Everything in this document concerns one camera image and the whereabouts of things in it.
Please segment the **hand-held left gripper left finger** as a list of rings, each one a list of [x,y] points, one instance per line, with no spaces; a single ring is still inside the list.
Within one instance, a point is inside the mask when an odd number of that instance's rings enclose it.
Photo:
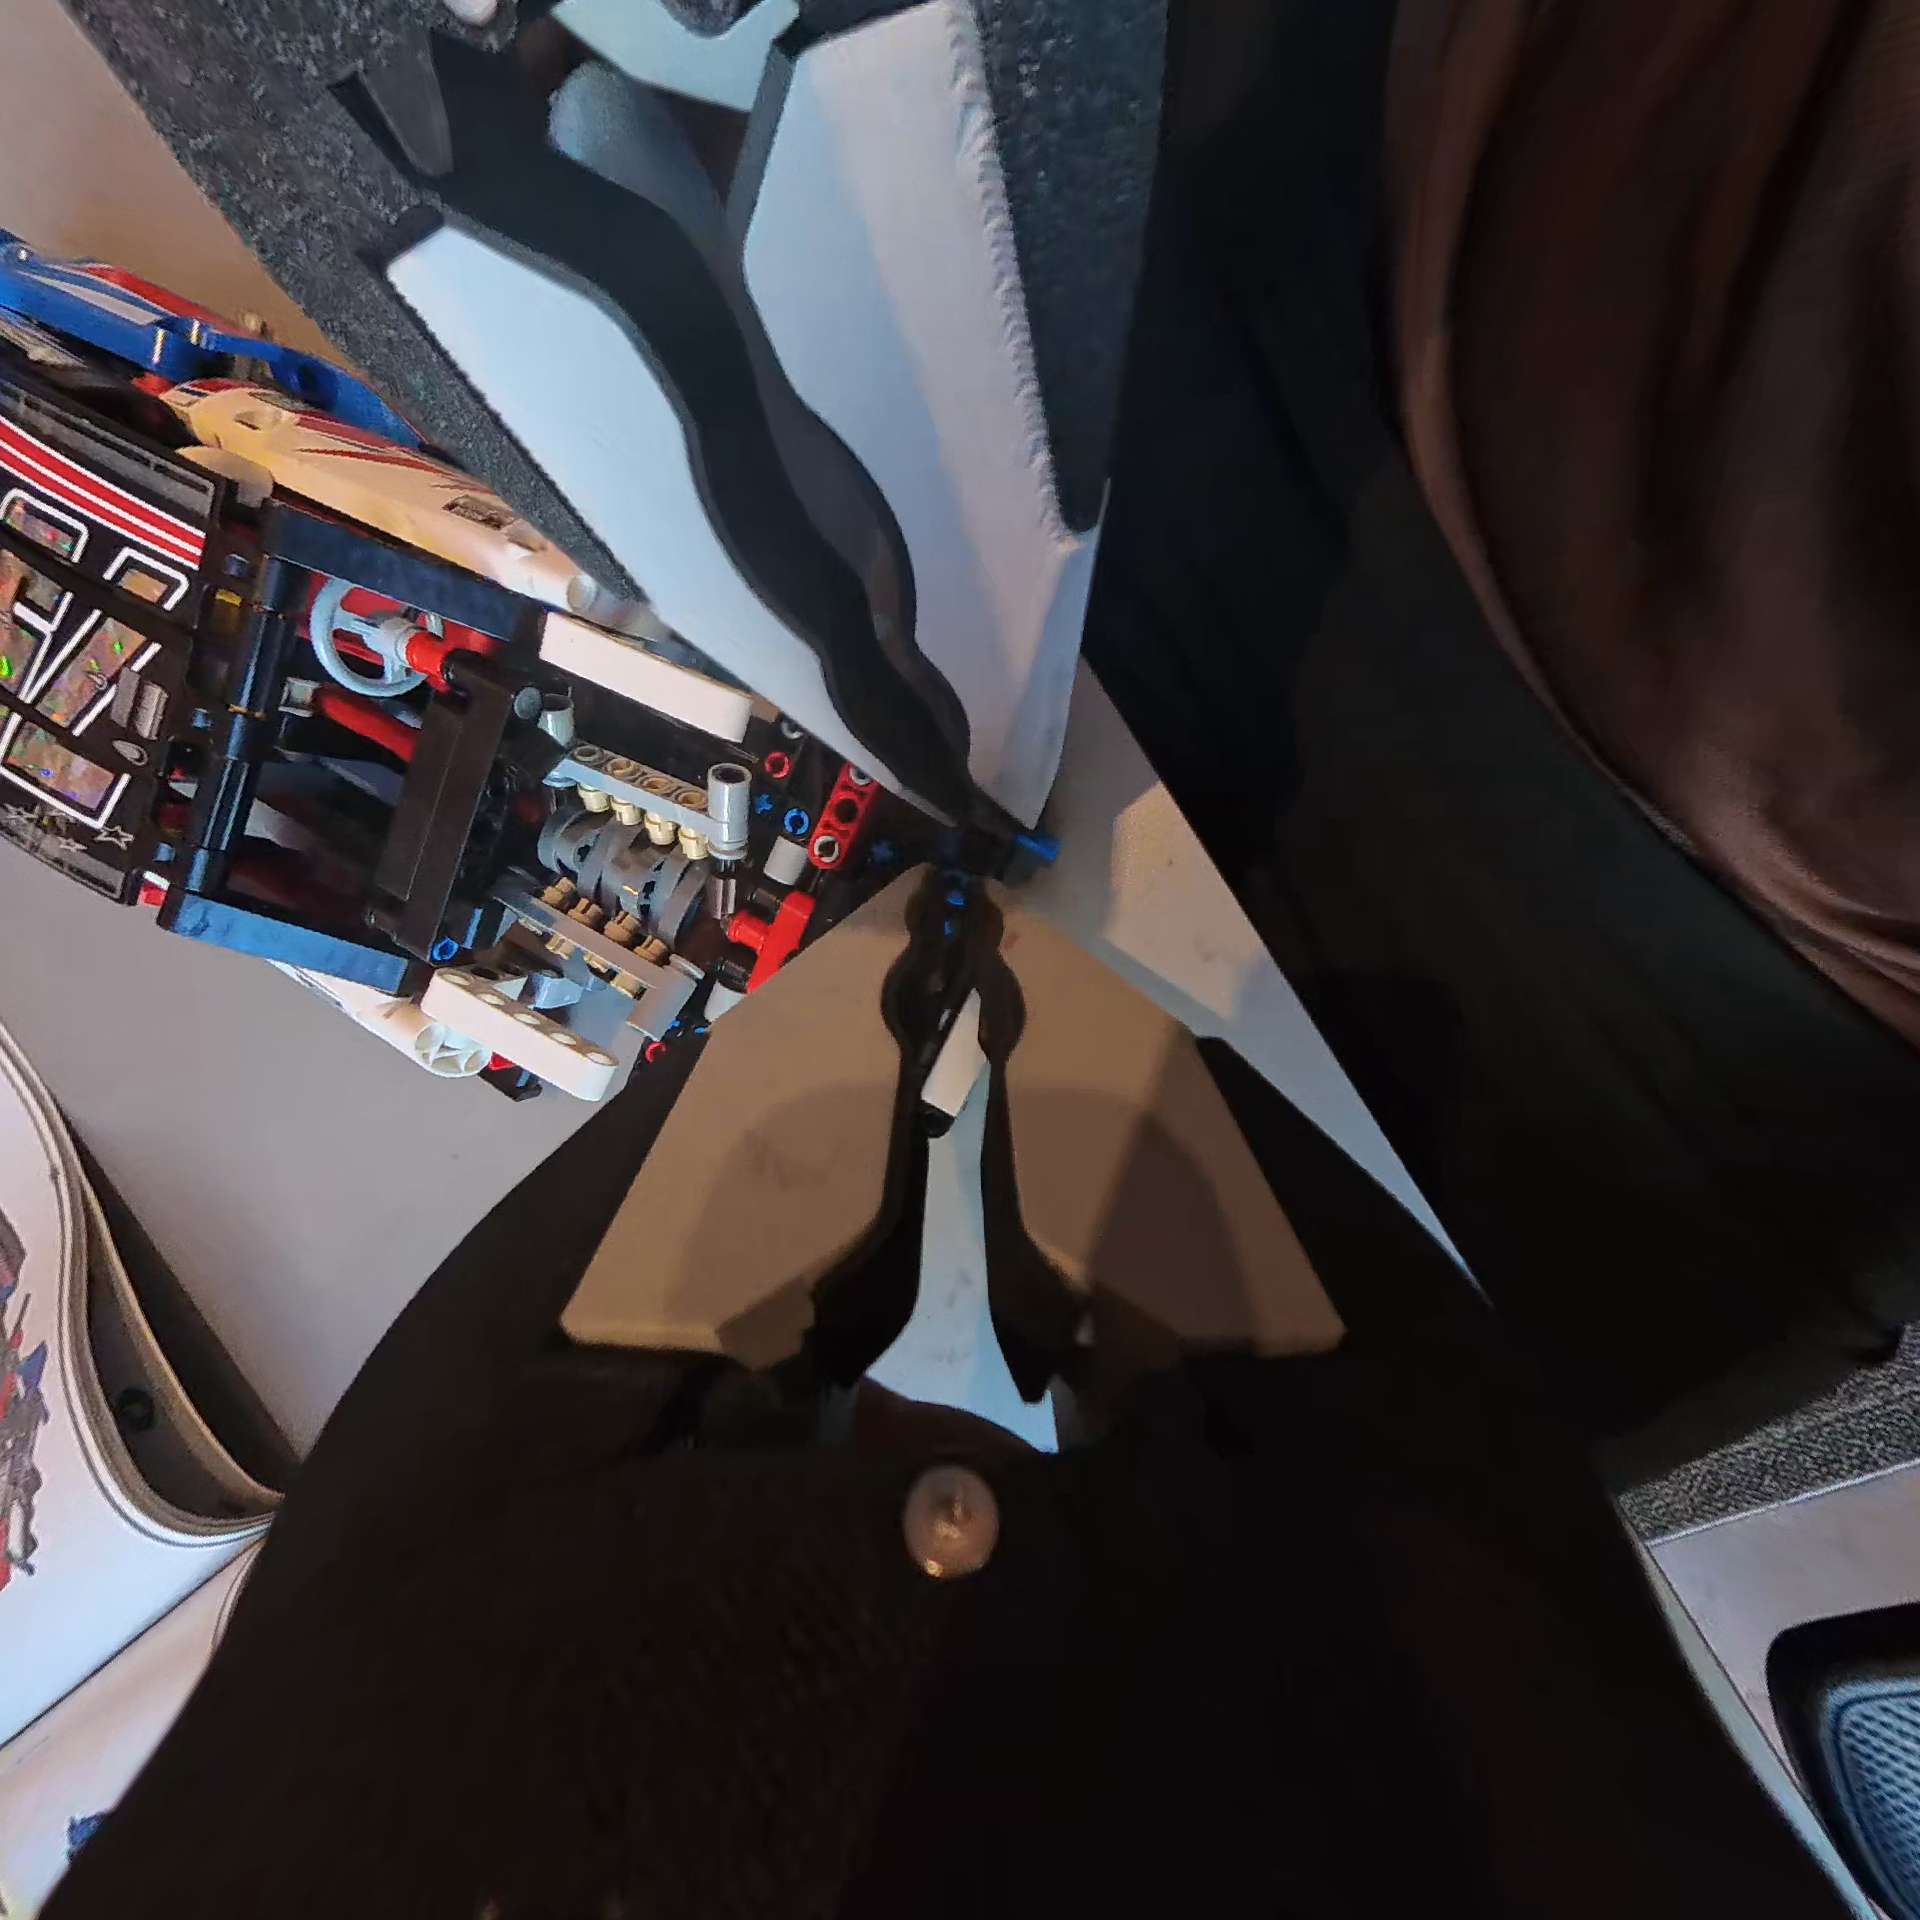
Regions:
[[[883,1010],[930,876],[889,883],[708,1033],[562,1328],[578,1346],[798,1356],[811,1288],[880,1213],[900,1046]]]

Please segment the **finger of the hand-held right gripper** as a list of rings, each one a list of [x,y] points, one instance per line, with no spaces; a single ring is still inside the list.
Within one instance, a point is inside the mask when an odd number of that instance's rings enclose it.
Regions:
[[[1060,770],[1100,522],[1069,522],[971,4],[790,61],[742,276],[798,398],[866,471],[962,770],[1019,826]]]
[[[784,457],[757,355],[672,213],[552,151],[425,182],[396,296],[681,638],[951,822],[988,804],[889,656]]]

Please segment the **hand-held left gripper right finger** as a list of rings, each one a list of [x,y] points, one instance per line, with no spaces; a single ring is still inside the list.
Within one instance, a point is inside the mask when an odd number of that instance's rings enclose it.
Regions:
[[[1196,1036],[995,893],[971,960],[986,1302],[1018,1394],[1336,1351],[1329,1286]]]

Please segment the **brick-built toy race car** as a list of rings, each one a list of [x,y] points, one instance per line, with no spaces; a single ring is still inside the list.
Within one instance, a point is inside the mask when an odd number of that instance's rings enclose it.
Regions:
[[[5,843],[444,1078],[611,1090],[945,828],[597,584],[346,368],[3,240]]]

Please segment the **open instruction booklet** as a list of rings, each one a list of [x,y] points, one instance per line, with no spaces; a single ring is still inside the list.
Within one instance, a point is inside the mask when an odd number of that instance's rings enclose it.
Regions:
[[[3,1040],[3,1895],[38,1915],[180,1718],[293,1460]]]

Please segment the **person's brown sweater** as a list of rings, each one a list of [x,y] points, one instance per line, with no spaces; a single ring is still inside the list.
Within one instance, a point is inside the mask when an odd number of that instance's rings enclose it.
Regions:
[[[1918,10],[1401,4],[1412,468],[1529,690],[1907,1045]]]

